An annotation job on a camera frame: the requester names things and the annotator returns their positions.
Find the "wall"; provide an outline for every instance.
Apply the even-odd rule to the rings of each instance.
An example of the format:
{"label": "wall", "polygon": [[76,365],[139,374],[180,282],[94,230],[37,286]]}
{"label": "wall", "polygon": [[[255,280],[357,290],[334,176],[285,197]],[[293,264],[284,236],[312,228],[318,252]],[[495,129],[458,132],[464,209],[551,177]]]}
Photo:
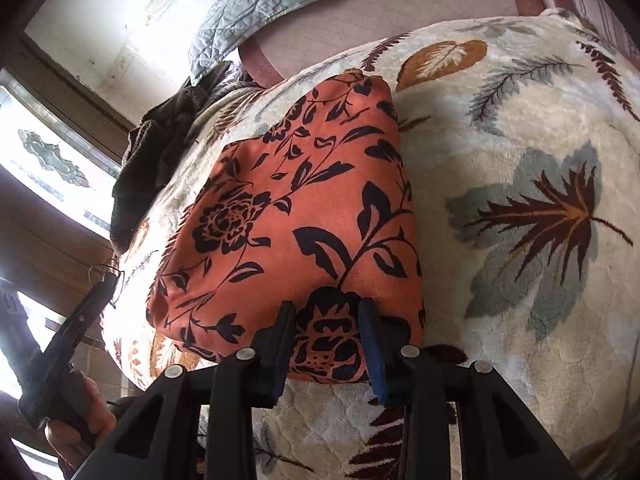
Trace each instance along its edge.
{"label": "wall", "polygon": [[26,29],[133,123],[189,75],[191,39],[215,0],[47,0]]}

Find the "bed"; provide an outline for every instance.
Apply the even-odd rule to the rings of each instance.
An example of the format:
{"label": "bed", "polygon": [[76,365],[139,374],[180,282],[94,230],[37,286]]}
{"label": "bed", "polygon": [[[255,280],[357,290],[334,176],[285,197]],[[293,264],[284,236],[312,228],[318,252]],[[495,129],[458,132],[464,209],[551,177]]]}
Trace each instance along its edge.
{"label": "bed", "polygon": [[[640,434],[640,73],[565,10],[437,23],[217,102],[120,259],[109,352],[141,388],[170,364],[210,365],[146,322],[162,250],[224,146],[348,68],[392,89],[423,345],[491,361],[584,478],[620,471]],[[254,411],[258,476],[393,478],[401,425],[368,384],[289,380],[274,410]]]}

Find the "finger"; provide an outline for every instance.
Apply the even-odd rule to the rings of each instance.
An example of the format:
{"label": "finger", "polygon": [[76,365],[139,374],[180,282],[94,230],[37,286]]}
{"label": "finger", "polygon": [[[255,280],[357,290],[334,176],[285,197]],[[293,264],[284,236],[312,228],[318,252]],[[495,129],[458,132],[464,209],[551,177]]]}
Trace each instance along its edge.
{"label": "finger", "polygon": [[50,420],[45,427],[45,436],[51,447],[73,469],[78,469],[86,457],[76,449],[80,443],[80,434],[68,424],[59,420]]}
{"label": "finger", "polygon": [[115,428],[116,418],[109,411],[107,401],[98,391],[98,386],[90,378],[84,378],[84,389],[92,398],[91,410],[86,418],[89,431],[97,434],[96,444],[100,444],[105,437]]}

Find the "folded orange cloth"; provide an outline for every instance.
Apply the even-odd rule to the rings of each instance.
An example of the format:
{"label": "folded orange cloth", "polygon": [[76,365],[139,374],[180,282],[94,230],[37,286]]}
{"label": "folded orange cloth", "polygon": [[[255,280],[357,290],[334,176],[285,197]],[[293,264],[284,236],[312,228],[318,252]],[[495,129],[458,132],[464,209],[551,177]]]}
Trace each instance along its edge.
{"label": "folded orange cloth", "polygon": [[289,377],[323,383],[367,378],[359,298],[420,345],[420,263],[398,143],[388,85],[347,71],[262,137],[226,146],[166,248],[149,322],[218,362],[292,302]]}

